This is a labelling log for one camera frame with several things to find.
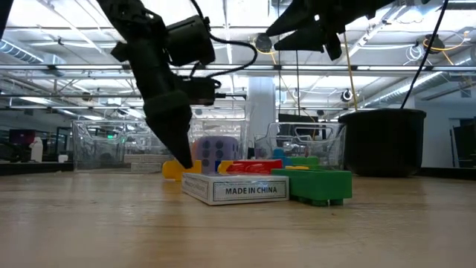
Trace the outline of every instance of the purple dice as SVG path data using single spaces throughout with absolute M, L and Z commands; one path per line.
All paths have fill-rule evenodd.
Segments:
M 214 173 L 215 161 L 241 158 L 238 140 L 227 136 L 206 136 L 196 142 L 194 159 L 202 160 L 202 172 Z

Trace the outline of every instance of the white box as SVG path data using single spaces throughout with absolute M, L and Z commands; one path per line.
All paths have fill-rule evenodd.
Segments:
M 142 163 L 144 155 L 124 155 L 124 163 Z
M 157 173 L 162 171 L 162 164 L 132 163 L 131 171 L 138 173 Z
M 289 178 L 272 175 L 184 173 L 181 190 L 208 205 L 289 200 Z

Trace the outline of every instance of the white column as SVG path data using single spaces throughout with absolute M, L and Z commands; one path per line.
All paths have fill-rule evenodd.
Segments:
M 250 77 L 248 99 L 250 102 L 250 130 L 248 140 L 252 145 L 255 134 L 266 134 L 268 125 L 276 122 L 276 95 L 273 77 Z

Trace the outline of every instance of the yellow block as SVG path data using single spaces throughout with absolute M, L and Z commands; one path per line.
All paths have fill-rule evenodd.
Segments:
M 290 170 L 308 170 L 309 167 L 303 167 L 303 166 L 286 166 L 286 169 L 290 169 Z
M 202 161 L 195 160 L 193 167 L 189 169 L 184 169 L 182 165 L 177 160 L 167 161 L 162 166 L 162 175 L 165 179 L 174 179 L 176 181 L 181 181 L 181 175 L 183 173 L 201 173 L 202 172 Z
M 220 174 L 227 174 L 226 173 L 226 170 L 228 169 L 228 167 L 230 167 L 231 165 L 233 164 L 233 161 L 228 161 L 228 160 L 225 160 L 225 161 L 222 161 L 220 163 L 220 165 L 218 165 L 218 168 L 216 171 L 218 171 L 218 173 Z

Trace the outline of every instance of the screen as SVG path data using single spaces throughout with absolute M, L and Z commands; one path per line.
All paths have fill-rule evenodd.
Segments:
M 10 130 L 9 142 L 13 144 L 32 144 L 35 136 L 35 130 Z

